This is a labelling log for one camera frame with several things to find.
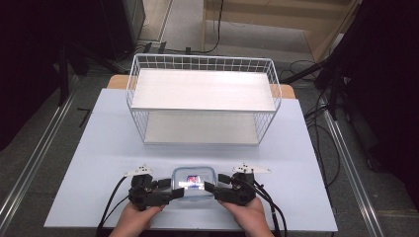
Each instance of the white table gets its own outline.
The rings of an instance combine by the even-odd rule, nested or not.
[[[259,146],[143,145],[126,105],[124,90],[104,89],[86,126],[45,227],[96,227],[108,199],[125,171],[146,163],[155,180],[170,178],[177,167],[206,165],[232,175],[243,162],[272,170],[257,174],[279,206],[289,230],[337,231],[298,100],[283,99]],[[111,206],[127,195],[130,179]],[[267,219],[274,229],[270,209]],[[125,205],[105,226],[114,227]],[[153,218],[151,229],[239,230],[216,200],[172,200]]]

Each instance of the clear plastic box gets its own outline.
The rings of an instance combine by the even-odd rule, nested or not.
[[[201,200],[212,198],[213,194],[205,191],[204,182],[216,186],[215,171],[211,167],[179,167],[173,171],[172,189],[185,188],[181,200]]]

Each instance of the robotic hand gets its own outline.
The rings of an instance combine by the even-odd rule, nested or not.
[[[228,185],[231,184],[231,189],[216,187],[211,183],[205,182],[205,190],[213,193],[215,199],[238,205],[246,205],[256,197],[254,173],[271,172],[269,169],[248,166],[246,164],[233,169],[233,171],[236,171],[236,173],[234,173],[232,177],[218,174],[218,181]]]
[[[128,191],[128,199],[138,210],[145,210],[148,206],[160,206],[169,204],[169,201],[184,196],[184,189],[177,189],[171,192],[162,192],[171,186],[171,179],[153,181],[149,174],[151,170],[145,165],[139,169],[126,173],[132,176],[131,188]]]

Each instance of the white wire basket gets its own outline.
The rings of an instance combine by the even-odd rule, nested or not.
[[[137,54],[126,87],[145,144],[258,145],[281,98],[267,58]]]

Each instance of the hand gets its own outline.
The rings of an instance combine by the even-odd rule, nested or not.
[[[120,220],[114,231],[112,237],[137,237],[142,231],[150,228],[151,218],[162,211],[162,206],[152,206],[144,211],[139,211],[138,208],[129,202],[121,213]]]
[[[218,202],[234,215],[234,220],[243,228],[247,236],[274,236],[266,222],[265,211],[258,197],[255,197],[245,206],[223,201]]]

